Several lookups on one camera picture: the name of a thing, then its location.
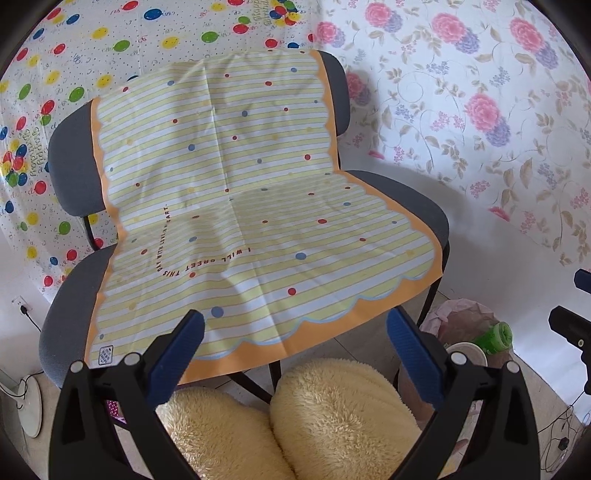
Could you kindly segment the pink lined trash bin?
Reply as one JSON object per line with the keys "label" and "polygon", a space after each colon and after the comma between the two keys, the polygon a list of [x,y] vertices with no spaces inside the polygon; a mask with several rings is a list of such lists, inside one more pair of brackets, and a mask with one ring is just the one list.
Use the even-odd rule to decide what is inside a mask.
{"label": "pink lined trash bin", "polygon": [[512,359],[511,327],[476,301],[445,301],[428,314],[420,330],[434,335],[449,354],[463,353],[477,366],[501,368]]}

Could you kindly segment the white wall socket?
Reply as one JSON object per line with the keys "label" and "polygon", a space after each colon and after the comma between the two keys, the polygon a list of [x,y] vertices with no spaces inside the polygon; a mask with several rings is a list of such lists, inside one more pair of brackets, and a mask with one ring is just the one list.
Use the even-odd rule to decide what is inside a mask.
{"label": "white wall socket", "polygon": [[30,314],[30,306],[21,296],[13,298],[11,300],[11,303],[18,309],[18,311],[22,315],[27,316]]}

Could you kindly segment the white paper bowl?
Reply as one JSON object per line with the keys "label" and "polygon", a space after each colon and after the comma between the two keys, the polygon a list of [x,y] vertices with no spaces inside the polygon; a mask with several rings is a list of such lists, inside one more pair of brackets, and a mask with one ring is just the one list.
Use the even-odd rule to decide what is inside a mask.
{"label": "white paper bowl", "polygon": [[473,365],[488,366],[488,358],[485,352],[472,342],[458,342],[448,346],[446,350],[451,356],[463,354]]}

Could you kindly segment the floral print wall sheet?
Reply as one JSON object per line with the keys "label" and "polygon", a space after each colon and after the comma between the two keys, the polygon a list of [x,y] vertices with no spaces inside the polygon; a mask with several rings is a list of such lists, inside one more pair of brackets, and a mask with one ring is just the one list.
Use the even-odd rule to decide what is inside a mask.
{"label": "floral print wall sheet", "polygon": [[527,1],[322,1],[342,150],[432,177],[564,266],[590,264],[590,82]]}

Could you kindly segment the green snack wrapper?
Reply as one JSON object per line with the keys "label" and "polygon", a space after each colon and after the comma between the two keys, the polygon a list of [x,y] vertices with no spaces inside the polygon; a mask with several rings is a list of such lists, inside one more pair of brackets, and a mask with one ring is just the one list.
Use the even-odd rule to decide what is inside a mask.
{"label": "green snack wrapper", "polygon": [[509,350],[513,345],[513,332],[506,322],[499,322],[473,340],[487,355]]}

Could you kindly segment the white standing fan base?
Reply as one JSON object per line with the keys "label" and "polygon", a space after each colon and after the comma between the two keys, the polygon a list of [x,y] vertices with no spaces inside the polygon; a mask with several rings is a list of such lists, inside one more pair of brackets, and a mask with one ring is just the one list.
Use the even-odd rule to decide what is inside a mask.
{"label": "white standing fan base", "polygon": [[37,438],[43,423],[43,399],[37,377],[43,370],[28,374],[19,382],[1,371],[1,392],[16,405],[21,428],[29,438]]}

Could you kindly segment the balloon print wall sheet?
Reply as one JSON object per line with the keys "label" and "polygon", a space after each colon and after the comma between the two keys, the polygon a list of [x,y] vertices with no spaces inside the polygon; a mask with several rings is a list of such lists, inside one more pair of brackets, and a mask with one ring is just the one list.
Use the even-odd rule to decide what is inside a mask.
{"label": "balloon print wall sheet", "polygon": [[3,263],[21,263],[46,300],[90,251],[58,204],[48,144],[78,107],[172,62],[232,50],[342,45],[317,1],[63,1],[1,78]]}

